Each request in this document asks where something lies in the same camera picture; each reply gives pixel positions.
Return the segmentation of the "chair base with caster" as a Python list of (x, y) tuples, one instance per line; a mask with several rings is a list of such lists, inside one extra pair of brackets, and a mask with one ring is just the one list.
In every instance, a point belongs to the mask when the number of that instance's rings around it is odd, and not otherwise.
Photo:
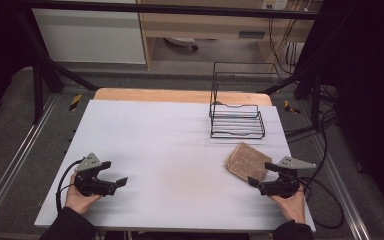
[(193, 38), (166, 38), (166, 41), (183, 47), (190, 47), (192, 51), (197, 51), (199, 47)]

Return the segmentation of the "white cabinet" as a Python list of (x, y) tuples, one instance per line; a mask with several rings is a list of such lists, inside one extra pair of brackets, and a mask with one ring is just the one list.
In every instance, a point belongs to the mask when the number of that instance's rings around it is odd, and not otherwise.
[(134, 13), (34, 9), (49, 55), (58, 62), (146, 62)]

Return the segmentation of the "black wire rack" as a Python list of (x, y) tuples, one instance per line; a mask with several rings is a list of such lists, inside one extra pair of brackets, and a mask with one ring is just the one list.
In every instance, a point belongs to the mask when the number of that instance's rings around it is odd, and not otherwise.
[(279, 85), (275, 64), (264, 62), (215, 62), (209, 103), (210, 137), (262, 139), (265, 128), (261, 103), (229, 100), (228, 93), (255, 93)]

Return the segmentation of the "person's right hand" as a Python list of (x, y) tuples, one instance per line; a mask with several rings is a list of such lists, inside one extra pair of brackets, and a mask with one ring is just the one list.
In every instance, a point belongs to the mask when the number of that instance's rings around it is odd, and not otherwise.
[(270, 196), (280, 208), (283, 216), (288, 220), (294, 220), (296, 223), (305, 224), (305, 197), (303, 187), (300, 186), (298, 190), (289, 198), (282, 198), (280, 196)]

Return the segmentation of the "person's left hand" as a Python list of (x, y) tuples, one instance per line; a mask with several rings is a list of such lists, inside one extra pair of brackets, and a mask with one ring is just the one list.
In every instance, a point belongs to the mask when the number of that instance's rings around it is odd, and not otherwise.
[(84, 196), (74, 186), (76, 173), (70, 177), (70, 186), (66, 193), (65, 206), (72, 209), (76, 213), (83, 215), (88, 209), (98, 200), (102, 198), (101, 195)]

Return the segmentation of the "black frame crossbar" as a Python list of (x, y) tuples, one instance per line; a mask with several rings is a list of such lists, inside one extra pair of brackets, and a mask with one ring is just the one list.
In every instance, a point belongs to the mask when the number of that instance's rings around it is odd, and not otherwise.
[(249, 18), (320, 20), (333, 19), (335, 14), (329, 12), (298, 12), (287, 10), (257, 10), (243, 8), (223, 8), (205, 6), (156, 5), (156, 4), (128, 4), (81, 1), (55, 0), (19, 0), (20, 6), (37, 9), (104, 11), (126, 13), (179, 14), (205, 16), (232, 16)]

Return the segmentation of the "black metal stand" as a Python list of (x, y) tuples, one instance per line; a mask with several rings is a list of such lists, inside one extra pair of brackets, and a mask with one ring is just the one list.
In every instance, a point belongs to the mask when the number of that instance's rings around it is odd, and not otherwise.
[(269, 87), (261, 94), (271, 95), (278, 90), (292, 84), (293, 82), (299, 81), (298, 87), (294, 92), (296, 99), (304, 99), (308, 94), (311, 95), (311, 113), (310, 123), (313, 127), (319, 131), (321, 129), (319, 123), (319, 107), (320, 107), (320, 94), (321, 94), (321, 68), (317, 65), (307, 65), (300, 70), (296, 70), (294, 74), (287, 79), (283, 80), (280, 84)]
[(75, 75), (51, 59), (41, 37), (40, 30), (33, 25), (33, 13), (31, 10), (23, 8), (14, 9), (13, 14), (23, 30), (30, 59), (33, 61), (34, 124), (38, 123), (44, 116), (43, 84), (46, 84), (52, 93), (61, 93), (64, 90), (64, 86), (60, 75), (63, 75), (87, 90), (96, 91), (99, 89), (98, 86)]

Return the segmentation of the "white table mat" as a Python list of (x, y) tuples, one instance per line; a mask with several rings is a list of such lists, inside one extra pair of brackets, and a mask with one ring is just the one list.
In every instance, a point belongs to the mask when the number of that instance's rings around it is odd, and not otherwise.
[(263, 232), (285, 219), (268, 197), (234, 176), (225, 161), (236, 139), (210, 135), (206, 104), (103, 101), (87, 105), (55, 177), (89, 153), (110, 162), (100, 178), (128, 180), (96, 202), (87, 219), (100, 229)]

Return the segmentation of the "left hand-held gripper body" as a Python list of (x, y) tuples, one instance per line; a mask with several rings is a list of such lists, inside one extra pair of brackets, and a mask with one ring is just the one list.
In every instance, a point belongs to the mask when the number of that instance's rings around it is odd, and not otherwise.
[(99, 166), (101, 162), (94, 153), (89, 153), (75, 168), (74, 185), (82, 195), (107, 196), (115, 194), (116, 182), (104, 181), (98, 178), (101, 171), (97, 171), (95, 167)]

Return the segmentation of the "brown towel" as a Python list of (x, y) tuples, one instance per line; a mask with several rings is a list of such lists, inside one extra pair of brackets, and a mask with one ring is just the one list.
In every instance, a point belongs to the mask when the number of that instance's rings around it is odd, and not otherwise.
[(228, 171), (244, 181), (247, 181), (249, 177), (263, 181), (268, 172), (265, 164), (271, 162), (271, 157), (241, 142), (229, 155), (225, 161), (225, 166)]

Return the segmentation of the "wooden desk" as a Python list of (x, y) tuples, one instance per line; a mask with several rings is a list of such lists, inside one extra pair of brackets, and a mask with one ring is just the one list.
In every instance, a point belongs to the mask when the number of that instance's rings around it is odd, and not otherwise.
[[(262, 9), (263, 0), (136, 0), (139, 4), (205, 6), (223, 8)], [(304, 12), (305, 6), (318, 9), (313, 0), (288, 0), (284, 10)], [(312, 20), (258, 19), (249, 17), (152, 14), (139, 15), (146, 65), (154, 60), (158, 38), (224, 39), (251, 41), (258, 46), (260, 59), (275, 63), (286, 56), (288, 43), (304, 43), (313, 27)]]

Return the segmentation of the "white wall socket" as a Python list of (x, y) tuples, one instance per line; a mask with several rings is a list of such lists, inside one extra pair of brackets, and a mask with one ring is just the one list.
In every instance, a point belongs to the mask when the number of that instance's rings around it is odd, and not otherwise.
[(261, 8), (269, 10), (284, 10), (288, 0), (263, 0)]

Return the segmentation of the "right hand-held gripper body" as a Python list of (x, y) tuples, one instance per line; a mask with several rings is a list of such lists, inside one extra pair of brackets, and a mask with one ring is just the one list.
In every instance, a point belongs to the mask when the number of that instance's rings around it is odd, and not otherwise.
[(289, 198), (300, 187), (298, 171), (317, 168), (314, 163), (305, 162), (293, 157), (284, 157), (276, 165), (286, 168), (286, 171), (276, 172), (278, 178), (274, 181), (261, 182), (258, 190), (262, 195)]

